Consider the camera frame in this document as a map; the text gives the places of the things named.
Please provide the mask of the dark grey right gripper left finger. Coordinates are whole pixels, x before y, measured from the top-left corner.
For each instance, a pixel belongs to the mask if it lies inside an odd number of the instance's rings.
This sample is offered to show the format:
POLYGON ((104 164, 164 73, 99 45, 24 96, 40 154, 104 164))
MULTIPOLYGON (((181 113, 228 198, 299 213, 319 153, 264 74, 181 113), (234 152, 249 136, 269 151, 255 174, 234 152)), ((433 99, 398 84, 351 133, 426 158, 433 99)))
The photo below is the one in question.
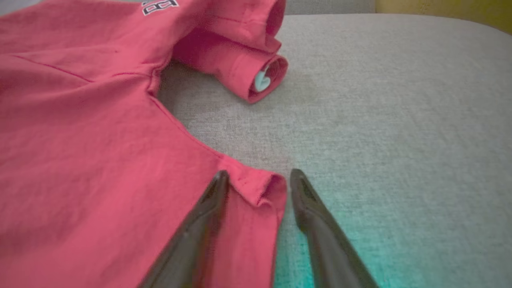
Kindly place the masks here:
POLYGON ((161 250, 139 288, 199 288, 207 274, 210 247, 220 230, 229 175, 214 175, 200 199, 161 250))

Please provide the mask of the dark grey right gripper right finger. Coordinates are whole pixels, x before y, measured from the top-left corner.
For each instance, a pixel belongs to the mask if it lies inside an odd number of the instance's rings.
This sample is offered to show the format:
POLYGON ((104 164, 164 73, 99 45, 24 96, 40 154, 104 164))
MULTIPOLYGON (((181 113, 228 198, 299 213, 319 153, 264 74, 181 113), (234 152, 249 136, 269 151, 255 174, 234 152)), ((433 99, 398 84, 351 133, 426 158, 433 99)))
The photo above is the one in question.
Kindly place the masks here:
POLYGON ((296 224, 308 241, 314 286, 377 288, 378 284, 302 170, 291 170, 290 187, 296 224))

